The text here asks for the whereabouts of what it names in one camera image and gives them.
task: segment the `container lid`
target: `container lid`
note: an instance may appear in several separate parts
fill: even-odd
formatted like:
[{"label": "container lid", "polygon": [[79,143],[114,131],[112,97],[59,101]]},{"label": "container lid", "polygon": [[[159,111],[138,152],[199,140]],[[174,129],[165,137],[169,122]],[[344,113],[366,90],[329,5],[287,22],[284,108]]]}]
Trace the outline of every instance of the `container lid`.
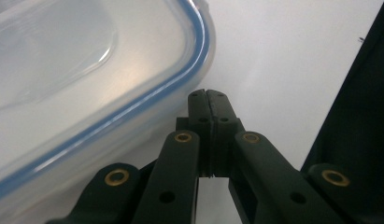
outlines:
[{"label": "container lid", "polygon": [[187,83],[208,42],[192,1],[0,1],[0,199]]}]

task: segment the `transparent plastic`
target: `transparent plastic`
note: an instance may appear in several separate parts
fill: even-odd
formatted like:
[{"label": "transparent plastic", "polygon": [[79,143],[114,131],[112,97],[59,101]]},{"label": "transparent plastic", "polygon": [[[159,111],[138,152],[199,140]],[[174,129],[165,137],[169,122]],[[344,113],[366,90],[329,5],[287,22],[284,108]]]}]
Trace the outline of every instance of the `transparent plastic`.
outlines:
[{"label": "transparent plastic", "polygon": [[208,24],[204,2],[0,0],[0,223],[180,107],[213,55]]}]

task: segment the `plastic food container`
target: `plastic food container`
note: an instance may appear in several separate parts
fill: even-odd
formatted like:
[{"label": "plastic food container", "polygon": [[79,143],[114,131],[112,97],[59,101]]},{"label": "plastic food container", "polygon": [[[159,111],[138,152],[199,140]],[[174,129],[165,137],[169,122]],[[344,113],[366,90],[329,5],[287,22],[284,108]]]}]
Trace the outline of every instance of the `plastic food container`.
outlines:
[{"label": "plastic food container", "polygon": [[213,55],[210,23],[192,0],[0,0],[0,223],[183,105]]}]

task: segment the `white surface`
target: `white surface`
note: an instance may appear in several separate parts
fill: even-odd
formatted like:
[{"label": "white surface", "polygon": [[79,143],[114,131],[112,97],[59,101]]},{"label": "white surface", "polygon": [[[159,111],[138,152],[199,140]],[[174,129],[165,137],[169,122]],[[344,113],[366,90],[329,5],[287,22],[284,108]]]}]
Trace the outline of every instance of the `white surface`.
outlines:
[{"label": "white surface", "polygon": [[[226,93],[246,129],[264,134],[300,168],[382,1],[207,2],[217,47],[197,89]],[[123,161],[141,167],[153,160],[173,124]],[[74,200],[41,207],[48,217],[66,214]],[[196,222],[240,223],[227,180],[201,179]]]}]

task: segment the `blue lid rim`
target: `blue lid rim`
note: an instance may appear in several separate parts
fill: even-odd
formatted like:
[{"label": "blue lid rim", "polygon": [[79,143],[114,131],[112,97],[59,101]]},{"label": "blue lid rim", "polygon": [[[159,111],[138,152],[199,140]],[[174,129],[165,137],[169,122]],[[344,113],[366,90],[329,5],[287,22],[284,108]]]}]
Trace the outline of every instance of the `blue lid rim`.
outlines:
[{"label": "blue lid rim", "polygon": [[0,200],[25,183],[47,172],[61,161],[81,151],[83,146],[90,144],[94,139],[104,135],[113,127],[117,127],[146,111],[165,96],[186,84],[198,73],[204,65],[209,52],[209,32],[203,16],[193,1],[178,0],[178,2],[191,20],[195,32],[194,52],[185,66],[167,80],[134,99],[131,103],[124,105],[90,128],[2,179],[0,181]]}]

